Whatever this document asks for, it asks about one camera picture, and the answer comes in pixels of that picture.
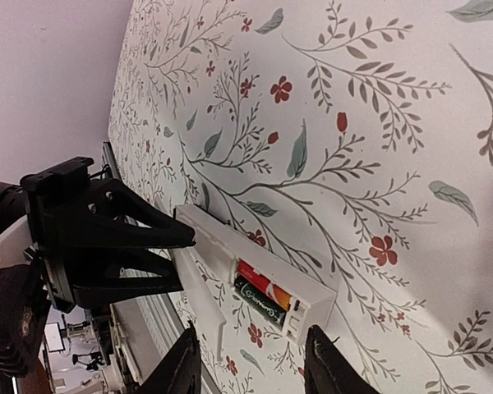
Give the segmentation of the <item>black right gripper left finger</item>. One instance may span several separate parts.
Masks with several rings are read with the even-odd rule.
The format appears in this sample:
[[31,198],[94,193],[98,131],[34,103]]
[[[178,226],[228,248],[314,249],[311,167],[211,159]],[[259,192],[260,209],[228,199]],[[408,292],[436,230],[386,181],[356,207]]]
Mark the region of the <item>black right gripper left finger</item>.
[[152,374],[135,394],[201,393],[200,342],[193,323],[189,323]]

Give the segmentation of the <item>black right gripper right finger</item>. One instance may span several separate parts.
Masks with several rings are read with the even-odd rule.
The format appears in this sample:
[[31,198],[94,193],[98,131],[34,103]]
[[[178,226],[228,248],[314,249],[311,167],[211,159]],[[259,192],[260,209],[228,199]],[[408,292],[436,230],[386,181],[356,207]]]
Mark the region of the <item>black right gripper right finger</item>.
[[318,326],[309,327],[305,350],[306,394],[378,394]]

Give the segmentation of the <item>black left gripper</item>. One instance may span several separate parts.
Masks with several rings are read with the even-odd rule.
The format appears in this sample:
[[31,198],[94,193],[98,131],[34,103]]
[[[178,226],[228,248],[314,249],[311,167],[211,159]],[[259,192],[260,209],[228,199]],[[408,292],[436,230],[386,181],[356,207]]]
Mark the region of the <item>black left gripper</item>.
[[67,268],[67,281],[62,243],[155,249],[196,243],[192,227],[160,212],[119,180],[90,183],[93,164],[94,159],[77,156],[20,181],[33,260],[40,265],[53,307],[70,312],[76,305],[105,306],[182,291],[174,263],[147,249],[89,250]]

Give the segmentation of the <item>white remote battery cover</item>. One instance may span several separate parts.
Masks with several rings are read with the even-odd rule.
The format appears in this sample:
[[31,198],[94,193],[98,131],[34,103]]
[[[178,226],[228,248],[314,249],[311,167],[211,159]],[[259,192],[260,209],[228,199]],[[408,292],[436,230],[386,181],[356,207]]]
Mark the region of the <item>white remote battery cover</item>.
[[215,359],[221,362],[223,360],[223,328],[226,318],[196,265],[199,260],[200,255],[194,247],[173,251],[173,262],[177,275],[195,312],[200,331],[205,336],[207,346],[213,351]]

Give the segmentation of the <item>white remote control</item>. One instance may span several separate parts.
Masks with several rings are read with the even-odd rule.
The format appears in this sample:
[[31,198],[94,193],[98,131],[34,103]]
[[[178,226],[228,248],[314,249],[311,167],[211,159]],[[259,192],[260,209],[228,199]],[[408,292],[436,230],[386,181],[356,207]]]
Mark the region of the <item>white remote control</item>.
[[229,295],[246,302],[233,284],[235,278],[240,276],[237,266],[241,259],[293,297],[291,309],[286,311],[281,328],[246,302],[277,334],[302,346],[306,342],[309,327],[318,325],[326,329],[329,326],[337,296],[335,290],[317,282],[194,204],[178,205],[175,208],[175,218],[195,230],[196,243],[191,247],[200,255],[196,265],[209,290],[208,281],[213,278],[223,284]]

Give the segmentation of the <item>dark green battery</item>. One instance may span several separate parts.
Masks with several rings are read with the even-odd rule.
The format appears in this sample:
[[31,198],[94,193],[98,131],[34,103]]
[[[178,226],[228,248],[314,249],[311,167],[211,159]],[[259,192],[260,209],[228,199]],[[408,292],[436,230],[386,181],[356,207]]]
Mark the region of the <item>dark green battery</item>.
[[233,284],[238,294],[250,306],[253,306],[255,310],[278,328],[283,326],[287,312],[275,301],[272,301],[243,276],[237,276]]

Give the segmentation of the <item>red battery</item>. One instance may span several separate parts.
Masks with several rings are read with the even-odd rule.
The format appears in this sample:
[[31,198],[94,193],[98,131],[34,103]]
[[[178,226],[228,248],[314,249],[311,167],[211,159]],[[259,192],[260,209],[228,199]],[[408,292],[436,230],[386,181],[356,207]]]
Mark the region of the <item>red battery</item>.
[[285,311],[291,309],[293,297],[269,278],[258,273],[251,265],[239,260],[237,273],[246,278],[257,290],[268,296]]

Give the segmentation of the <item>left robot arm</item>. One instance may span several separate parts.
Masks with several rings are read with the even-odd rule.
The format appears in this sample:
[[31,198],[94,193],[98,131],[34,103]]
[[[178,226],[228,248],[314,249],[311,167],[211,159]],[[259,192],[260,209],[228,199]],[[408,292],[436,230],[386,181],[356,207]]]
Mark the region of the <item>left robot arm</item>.
[[159,249],[195,244],[192,227],[161,213],[76,157],[0,182],[0,372],[34,368],[50,309],[98,309],[180,291]]

